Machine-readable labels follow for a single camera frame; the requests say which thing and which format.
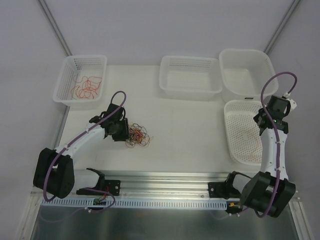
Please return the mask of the left aluminium frame post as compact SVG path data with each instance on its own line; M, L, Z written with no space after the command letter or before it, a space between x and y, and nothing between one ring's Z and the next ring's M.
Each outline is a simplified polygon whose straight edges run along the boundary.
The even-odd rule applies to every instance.
M63 35L62 31L60 30L60 28L55 20L55 17L52 14L52 11L50 10L50 7L49 7L47 1L46 0L37 0L36 2L38 3L40 9L42 10L46 20L48 21L48 23L53 31L53 34L55 35L56 39L58 40L59 45L62 48L64 54L67 57L71 56L72 51L69 48L69 46L64 38L64 35Z

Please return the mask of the right aluminium frame post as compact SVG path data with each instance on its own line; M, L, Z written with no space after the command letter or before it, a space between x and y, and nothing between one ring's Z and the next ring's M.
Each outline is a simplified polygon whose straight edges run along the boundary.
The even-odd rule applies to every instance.
M273 34L271 35L270 39L267 42L267 45L265 46L263 52L267 55L269 55L273 48L275 47L277 41L279 40L282 32L285 30L287 24L290 22L291 18L295 14L295 12L298 10L300 4L303 2L303 0L292 0L290 5L288 6L287 10L285 11L284 15L282 16L279 24L275 28Z

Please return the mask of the aluminium mounting rail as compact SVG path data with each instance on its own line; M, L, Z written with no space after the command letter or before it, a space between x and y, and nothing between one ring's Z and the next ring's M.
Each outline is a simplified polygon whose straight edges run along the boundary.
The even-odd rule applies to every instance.
M250 177L233 171L224 180L194 179L191 176L133 176L104 174L92 168L59 173L54 170L46 180L46 172L37 171L33 177L33 185L51 194L54 198L64 199L70 194L80 196L108 195L119 196L126 191L134 192L171 192L207 191L210 198L269 199L276 191L274 199L290 200L296 186L287 179L276 179L269 173L258 172Z

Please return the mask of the white solid plastic tub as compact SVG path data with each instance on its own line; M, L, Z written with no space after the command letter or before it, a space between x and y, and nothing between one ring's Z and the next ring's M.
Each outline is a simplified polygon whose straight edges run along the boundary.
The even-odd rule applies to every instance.
M264 85L276 75L269 56L259 50L226 48L218 60L225 103L259 101Z

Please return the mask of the white perforated basket left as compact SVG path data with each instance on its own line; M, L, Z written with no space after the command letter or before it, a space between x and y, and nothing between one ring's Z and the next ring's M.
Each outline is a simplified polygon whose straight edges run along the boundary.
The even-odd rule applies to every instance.
M64 59L52 99L77 109L91 109L103 98L106 82L105 55L71 55Z

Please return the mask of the white perforated basket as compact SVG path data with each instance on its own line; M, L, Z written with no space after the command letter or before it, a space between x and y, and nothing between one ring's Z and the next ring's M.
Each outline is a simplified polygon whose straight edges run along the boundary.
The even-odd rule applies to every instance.
M173 99L209 101L223 89L219 60L209 57L166 55L158 82Z
M77 109L91 109L103 98L106 82L105 55L71 55L64 59L52 99Z

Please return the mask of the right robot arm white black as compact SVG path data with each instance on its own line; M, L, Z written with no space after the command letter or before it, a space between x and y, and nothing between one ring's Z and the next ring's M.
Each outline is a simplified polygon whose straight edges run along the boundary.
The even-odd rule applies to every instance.
M292 99L271 96L266 107L259 101L231 100L224 106L224 124L233 161L259 166L254 176L233 171L222 196L239 198L240 205L277 218L296 191L285 166L289 126L283 119L297 106Z

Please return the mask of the white round-hole basket right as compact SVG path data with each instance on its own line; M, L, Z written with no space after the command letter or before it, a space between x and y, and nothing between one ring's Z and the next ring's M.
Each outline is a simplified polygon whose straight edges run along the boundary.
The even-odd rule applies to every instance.
M262 141L254 121L262 105L259 101L231 100L224 106L224 123L230 157L237 163L260 166Z

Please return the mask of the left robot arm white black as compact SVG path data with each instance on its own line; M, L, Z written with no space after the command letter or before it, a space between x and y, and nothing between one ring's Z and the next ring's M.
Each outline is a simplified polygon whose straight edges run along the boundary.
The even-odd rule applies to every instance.
M129 139L129 123L124 107L111 103L106 111L92 117L84 130L68 144L55 149L44 148L38 157L33 185L43 190L46 202L63 199L73 191L101 194L105 189L104 174L93 168L75 173L76 160L107 137L115 142Z

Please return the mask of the white perforated basket middle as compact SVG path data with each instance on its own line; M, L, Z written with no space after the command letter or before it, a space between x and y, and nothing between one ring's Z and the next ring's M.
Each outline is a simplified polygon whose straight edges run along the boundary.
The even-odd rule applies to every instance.
M166 55L158 82L173 99L209 101L223 89L219 60L209 57Z

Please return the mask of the aluminium frame post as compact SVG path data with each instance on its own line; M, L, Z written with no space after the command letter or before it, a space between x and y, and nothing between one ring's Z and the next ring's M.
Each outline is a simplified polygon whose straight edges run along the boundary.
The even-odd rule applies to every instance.
M50 10L50 7L49 7L47 1L46 0L37 0L36 2L38 3L40 9L42 10L46 20L48 21L48 23L53 31L53 34L55 35L56 39L58 40L59 45L62 48L64 54L67 57L71 56L72 51L69 48L69 46L64 38L64 35L63 35L62 31L60 30L60 28L55 20L55 17L52 14L52 11Z
M298 10L300 4L303 2L303 0L292 0L290 5L288 6L287 10L285 11L284 15L282 16L279 24L275 28L273 34L271 35L270 39L267 42L267 45L265 46L263 52L267 55L269 55L273 48L275 47L277 41L279 40L282 32L285 30L287 24L290 22L291 18L295 14L295 12Z

